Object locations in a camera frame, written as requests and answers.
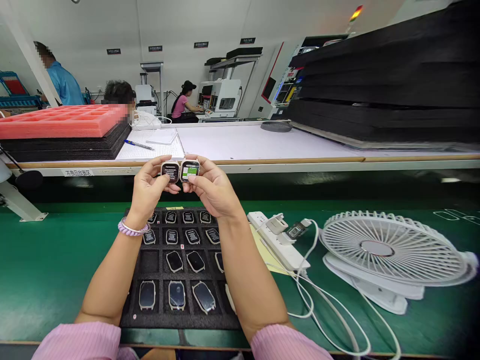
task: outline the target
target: blue pen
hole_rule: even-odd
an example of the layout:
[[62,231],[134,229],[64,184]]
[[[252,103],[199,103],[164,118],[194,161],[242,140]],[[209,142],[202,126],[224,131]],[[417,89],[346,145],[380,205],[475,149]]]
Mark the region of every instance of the blue pen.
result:
[[147,146],[147,145],[142,145],[142,144],[139,144],[137,142],[133,142],[133,141],[130,141],[130,140],[127,140],[125,139],[125,142],[127,144],[130,144],[130,145],[133,145],[133,146],[139,146],[141,148],[144,148],[144,149],[148,149],[148,150],[155,150],[154,148],[150,147],[150,146]]

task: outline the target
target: white desk fan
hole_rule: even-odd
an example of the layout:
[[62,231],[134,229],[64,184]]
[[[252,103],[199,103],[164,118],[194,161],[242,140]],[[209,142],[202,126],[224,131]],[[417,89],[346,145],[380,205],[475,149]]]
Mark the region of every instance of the white desk fan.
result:
[[477,274],[472,252],[459,252],[442,234],[392,213],[347,211],[325,222],[323,262],[333,273],[394,314],[425,287],[462,284]]

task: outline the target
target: pink foam tray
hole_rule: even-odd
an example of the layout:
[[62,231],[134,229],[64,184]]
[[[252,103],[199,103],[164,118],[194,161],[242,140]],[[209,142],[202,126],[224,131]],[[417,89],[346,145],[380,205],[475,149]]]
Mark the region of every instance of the pink foam tray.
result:
[[0,118],[0,139],[101,138],[128,114],[125,105],[60,106]]

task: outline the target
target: green workbench mat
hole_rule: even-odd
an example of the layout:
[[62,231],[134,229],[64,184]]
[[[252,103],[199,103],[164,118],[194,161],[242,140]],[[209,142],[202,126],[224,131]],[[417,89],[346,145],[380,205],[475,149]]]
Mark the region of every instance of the green workbench mat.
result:
[[[0,342],[39,342],[60,323],[74,321],[90,279],[117,235],[117,223],[129,203],[49,203],[37,204],[50,212],[42,222],[20,223],[8,211],[0,212]],[[160,206],[201,206],[200,202],[162,202]],[[268,217],[283,212],[293,224],[311,218],[320,227],[341,211],[377,210],[393,212],[418,220],[444,234],[460,251],[480,253],[480,227],[464,219],[445,220],[425,204],[385,201],[242,201],[245,212],[262,211]],[[478,215],[478,211],[464,211]],[[299,238],[295,247],[305,253],[314,231]],[[325,248],[319,244],[310,256],[309,277],[336,296],[352,312],[372,343],[372,351],[391,353],[393,341],[380,319],[362,297],[323,264]],[[305,314],[306,309],[295,282],[274,273],[288,311]],[[471,327],[471,313],[476,306],[480,283],[473,281],[452,287],[429,287],[420,301],[409,301],[406,315],[394,315],[377,309],[396,333],[405,354],[452,356],[458,339],[465,338]],[[310,291],[315,300],[315,314],[326,333],[349,348],[349,339],[340,322],[322,298]],[[365,342],[349,321],[360,348]],[[320,333],[311,319],[292,318],[302,333],[329,351],[336,349]],[[245,348],[248,343],[239,331],[175,329],[124,329],[124,344],[157,346],[195,346]]]

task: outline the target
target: pink shirt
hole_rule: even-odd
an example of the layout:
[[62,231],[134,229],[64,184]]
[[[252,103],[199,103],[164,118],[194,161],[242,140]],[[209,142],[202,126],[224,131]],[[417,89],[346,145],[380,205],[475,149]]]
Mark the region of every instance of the pink shirt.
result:
[[175,104],[175,108],[173,109],[173,112],[171,113],[171,117],[176,119],[179,118],[182,112],[185,109],[185,103],[187,103],[189,100],[185,95],[180,95],[178,98],[178,101]]
[[[120,332],[104,322],[61,324],[45,336],[32,360],[135,360],[131,348],[119,348]],[[250,345],[255,360],[332,360],[325,349],[284,325],[264,327]]]

